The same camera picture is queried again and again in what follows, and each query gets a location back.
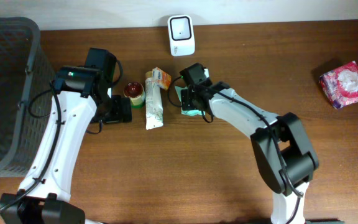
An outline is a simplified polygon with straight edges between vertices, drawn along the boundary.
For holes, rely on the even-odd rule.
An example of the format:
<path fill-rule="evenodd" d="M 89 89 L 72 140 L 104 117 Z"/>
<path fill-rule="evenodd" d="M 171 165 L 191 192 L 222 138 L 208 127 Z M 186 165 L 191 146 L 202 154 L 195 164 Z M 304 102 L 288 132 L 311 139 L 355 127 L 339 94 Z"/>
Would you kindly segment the red purple tissue pack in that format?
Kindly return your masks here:
<path fill-rule="evenodd" d="M 351 61 L 322 74 L 319 84 L 337 110 L 358 103 L 358 64 Z"/>

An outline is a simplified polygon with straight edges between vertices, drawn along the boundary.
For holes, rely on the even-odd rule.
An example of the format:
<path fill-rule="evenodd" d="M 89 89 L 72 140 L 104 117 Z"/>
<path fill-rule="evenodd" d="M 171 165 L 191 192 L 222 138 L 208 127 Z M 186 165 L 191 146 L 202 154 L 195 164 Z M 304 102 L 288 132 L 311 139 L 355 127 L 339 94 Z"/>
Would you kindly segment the green lid jar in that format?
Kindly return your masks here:
<path fill-rule="evenodd" d="M 129 82 L 124 87 L 124 96 L 130 99 L 131 107 L 139 109 L 145 105 L 145 90 L 139 82 Z"/>

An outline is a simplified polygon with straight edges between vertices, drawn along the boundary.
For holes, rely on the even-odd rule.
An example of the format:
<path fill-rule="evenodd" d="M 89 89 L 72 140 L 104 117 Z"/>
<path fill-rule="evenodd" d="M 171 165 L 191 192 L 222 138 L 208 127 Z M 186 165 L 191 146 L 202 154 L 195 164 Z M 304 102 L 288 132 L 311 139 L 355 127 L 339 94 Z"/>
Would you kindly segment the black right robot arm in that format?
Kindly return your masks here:
<path fill-rule="evenodd" d="M 299 117 L 253 105 L 228 84 L 213 83 L 200 63 L 183 69 L 180 76 L 186 84 L 183 110 L 222 119 L 251 140 L 259 174 L 273 192 L 271 223 L 306 223 L 305 193 L 319 160 Z"/>

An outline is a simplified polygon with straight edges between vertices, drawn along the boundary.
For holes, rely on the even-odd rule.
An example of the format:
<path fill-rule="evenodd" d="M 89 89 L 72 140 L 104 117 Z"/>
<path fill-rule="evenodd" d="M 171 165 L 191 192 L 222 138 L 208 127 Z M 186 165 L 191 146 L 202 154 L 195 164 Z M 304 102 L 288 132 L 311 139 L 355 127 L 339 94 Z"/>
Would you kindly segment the white cream tube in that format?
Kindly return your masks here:
<path fill-rule="evenodd" d="M 160 87 L 152 78 L 152 72 L 145 74 L 146 130 L 163 126 L 163 106 Z"/>

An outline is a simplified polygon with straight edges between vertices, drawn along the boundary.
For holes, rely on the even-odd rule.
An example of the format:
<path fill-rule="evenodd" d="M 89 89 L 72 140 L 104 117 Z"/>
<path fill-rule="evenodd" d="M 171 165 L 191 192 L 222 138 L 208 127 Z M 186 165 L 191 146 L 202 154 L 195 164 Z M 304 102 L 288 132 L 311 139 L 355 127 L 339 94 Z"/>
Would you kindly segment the white barcode scanner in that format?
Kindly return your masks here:
<path fill-rule="evenodd" d="M 170 53 L 174 57 L 192 55 L 195 52 L 193 21 L 189 15 L 175 15 L 167 20 Z"/>

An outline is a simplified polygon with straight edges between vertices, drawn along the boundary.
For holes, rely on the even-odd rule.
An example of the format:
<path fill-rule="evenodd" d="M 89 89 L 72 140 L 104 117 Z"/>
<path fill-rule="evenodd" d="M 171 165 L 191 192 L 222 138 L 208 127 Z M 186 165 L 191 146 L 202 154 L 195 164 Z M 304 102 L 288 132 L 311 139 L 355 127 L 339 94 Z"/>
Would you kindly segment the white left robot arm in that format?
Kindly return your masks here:
<path fill-rule="evenodd" d="M 76 159 L 88 126 L 132 121 L 130 100 L 114 95 L 122 65 L 105 49 L 91 48 L 82 66 L 64 66 L 50 82 L 52 106 L 35 159 L 16 194 L 2 194 L 4 223 L 90 223 L 69 203 Z"/>

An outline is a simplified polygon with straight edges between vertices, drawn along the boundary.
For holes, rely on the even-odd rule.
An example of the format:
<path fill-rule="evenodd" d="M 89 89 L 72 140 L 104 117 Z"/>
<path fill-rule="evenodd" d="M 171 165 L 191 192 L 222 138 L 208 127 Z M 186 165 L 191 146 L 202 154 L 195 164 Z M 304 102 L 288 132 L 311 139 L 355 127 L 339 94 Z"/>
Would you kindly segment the teal wipes packet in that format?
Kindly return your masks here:
<path fill-rule="evenodd" d="M 181 91 L 182 90 L 185 90 L 186 87 L 182 88 L 182 87 L 179 87 L 179 86 L 175 86 L 175 91 L 177 93 L 177 96 L 178 96 L 178 99 L 181 101 Z M 183 115 L 187 115 L 187 116 L 196 116 L 196 115 L 202 115 L 201 111 L 200 110 L 181 110 L 181 113 Z"/>

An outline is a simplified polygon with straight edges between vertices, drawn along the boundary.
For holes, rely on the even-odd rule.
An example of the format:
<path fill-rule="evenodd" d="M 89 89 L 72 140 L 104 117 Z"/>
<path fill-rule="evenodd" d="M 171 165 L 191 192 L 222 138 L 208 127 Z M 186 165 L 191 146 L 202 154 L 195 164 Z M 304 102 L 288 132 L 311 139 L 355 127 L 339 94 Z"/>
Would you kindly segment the small orange box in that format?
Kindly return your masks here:
<path fill-rule="evenodd" d="M 157 86 L 164 90 L 168 90 L 172 82 L 172 77 L 158 67 L 152 70 L 152 79 Z"/>

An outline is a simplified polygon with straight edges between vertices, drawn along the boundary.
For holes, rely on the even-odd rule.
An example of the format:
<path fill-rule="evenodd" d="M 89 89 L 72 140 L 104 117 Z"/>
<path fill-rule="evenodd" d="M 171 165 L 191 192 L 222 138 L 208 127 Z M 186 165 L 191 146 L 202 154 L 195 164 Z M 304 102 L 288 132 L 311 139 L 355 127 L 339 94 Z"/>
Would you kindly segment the grey plastic mesh basket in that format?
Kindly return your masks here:
<path fill-rule="evenodd" d="M 55 72 L 40 44 L 38 25 L 26 17 L 0 18 L 0 177 L 26 175 L 51 109 Z"/>

